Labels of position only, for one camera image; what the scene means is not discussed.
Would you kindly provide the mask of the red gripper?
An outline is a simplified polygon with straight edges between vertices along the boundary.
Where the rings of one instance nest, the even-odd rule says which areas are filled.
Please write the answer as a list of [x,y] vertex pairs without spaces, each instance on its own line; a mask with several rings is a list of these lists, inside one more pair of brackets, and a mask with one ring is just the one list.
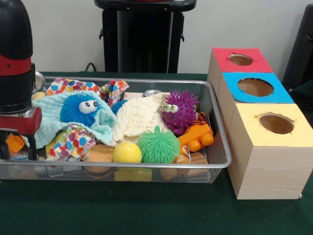
[[6,139],[7,131],[17,132],[27,136],[29,143],[28,159],[37,160],[36,140],[34,134],[39,130],[42,122],[42,110],[40,107],[31,107],[25,113],[0,116],[0,158],[9,160],[10,154]]

